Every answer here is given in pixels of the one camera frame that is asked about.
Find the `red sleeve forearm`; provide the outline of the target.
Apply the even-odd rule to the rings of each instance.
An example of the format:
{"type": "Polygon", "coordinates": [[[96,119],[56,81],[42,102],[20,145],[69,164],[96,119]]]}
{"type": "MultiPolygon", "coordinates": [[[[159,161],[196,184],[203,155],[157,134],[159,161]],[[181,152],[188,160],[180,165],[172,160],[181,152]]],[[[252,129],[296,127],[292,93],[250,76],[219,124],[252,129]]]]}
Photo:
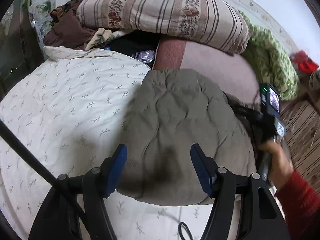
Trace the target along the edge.
{"type": "Polygon", "coordinates": [[[294,171],[276,193],[291,239],[319,239],[319,195],[294,171]]]}

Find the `person right hand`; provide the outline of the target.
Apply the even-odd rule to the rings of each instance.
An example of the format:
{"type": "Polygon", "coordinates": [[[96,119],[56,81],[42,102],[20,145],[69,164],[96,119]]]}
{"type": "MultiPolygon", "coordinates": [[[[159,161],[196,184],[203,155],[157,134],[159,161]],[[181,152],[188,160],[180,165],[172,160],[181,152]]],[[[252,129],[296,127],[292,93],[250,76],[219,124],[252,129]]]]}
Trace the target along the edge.
{"type": "Polygon", "coordinates": [[[283,148],[277,142],[268,140],[261,144],[259,149],[272,155],[269,178],[274,183],[277,191],[280,191],[291,178],[294,169],[290,165],[283,148]]]}

